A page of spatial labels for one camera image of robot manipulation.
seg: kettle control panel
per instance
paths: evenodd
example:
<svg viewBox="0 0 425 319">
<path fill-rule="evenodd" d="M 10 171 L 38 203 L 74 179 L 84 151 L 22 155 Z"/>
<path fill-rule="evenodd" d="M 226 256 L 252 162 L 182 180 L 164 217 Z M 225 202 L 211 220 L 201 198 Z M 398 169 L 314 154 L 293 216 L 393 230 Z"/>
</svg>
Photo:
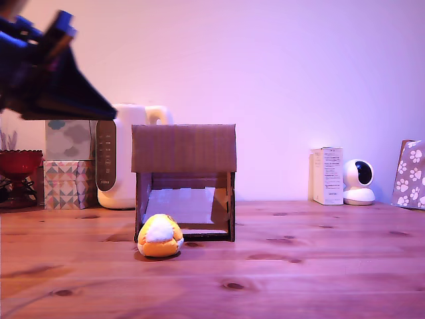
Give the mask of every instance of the kettle control panel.
<svg viewBox="0 0 425 319">
<path fill-rule="evenodd" d="M 96 184 L 101 191 L 114 186 L 117 167 L 117 128 L 114 121 L 98 121 L 96 125 Z"/>
</svg>

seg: kettle handle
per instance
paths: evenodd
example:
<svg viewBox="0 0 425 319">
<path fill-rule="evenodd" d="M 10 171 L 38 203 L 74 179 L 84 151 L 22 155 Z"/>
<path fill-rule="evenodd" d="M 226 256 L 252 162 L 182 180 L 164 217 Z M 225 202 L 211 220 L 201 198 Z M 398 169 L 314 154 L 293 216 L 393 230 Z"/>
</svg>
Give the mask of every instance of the kettle handle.
<svg viewBox="0 0 425 319">
<path fill-rule="evenodd" d="M 158 120 L 164 125 L 173 123 L 173 117 L 165 106 L 145 106 L 145 111 L 148 124 L 156 124 Z"/>
</svg>

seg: tissue box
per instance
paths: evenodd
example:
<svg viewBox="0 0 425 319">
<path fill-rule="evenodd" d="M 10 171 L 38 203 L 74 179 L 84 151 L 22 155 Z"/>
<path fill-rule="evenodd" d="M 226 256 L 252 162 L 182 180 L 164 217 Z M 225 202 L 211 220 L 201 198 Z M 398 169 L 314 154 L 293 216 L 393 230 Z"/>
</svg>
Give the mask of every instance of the tissue box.
<svg viewBox="0 0 425 319">
<path fill-rule="evenodd" d="M 46 154 L 48 161 L 94 160 L 96 121 L 46 121 Z"/>
<path fill-rule="evenodd" d="M 94 161 L 45 161 L 44 208 L 84 209 L 97 204 Z"/>
</svg>

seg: black robotic arm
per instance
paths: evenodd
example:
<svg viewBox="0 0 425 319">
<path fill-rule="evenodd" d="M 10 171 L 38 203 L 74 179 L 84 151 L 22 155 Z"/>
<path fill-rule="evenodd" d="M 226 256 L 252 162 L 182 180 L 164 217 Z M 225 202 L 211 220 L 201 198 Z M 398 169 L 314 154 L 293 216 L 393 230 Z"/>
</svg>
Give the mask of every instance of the black robotic arm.
<svg viewBox="0 0 425 319">
<path fill-rule="evenodd" d="M 72 15 L 59 11 L 46 32 L 0 18 L 0 111 L 25 120 L 113 120 L 116 110 L 78 70 Z"/>
</svg>

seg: paw print bag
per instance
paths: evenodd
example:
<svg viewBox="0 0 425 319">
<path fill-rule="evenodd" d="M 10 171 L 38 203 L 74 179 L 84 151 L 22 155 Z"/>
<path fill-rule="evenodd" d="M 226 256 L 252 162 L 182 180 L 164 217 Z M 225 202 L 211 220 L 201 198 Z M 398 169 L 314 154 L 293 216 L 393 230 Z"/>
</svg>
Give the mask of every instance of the paw print bag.
<svg viewBox="0 0 425 319">
<path fill-rule="evenodd" d="M 398 163 L 391 204 L 425 209 L 425 141 L 404 145 Z"/>
</svg>

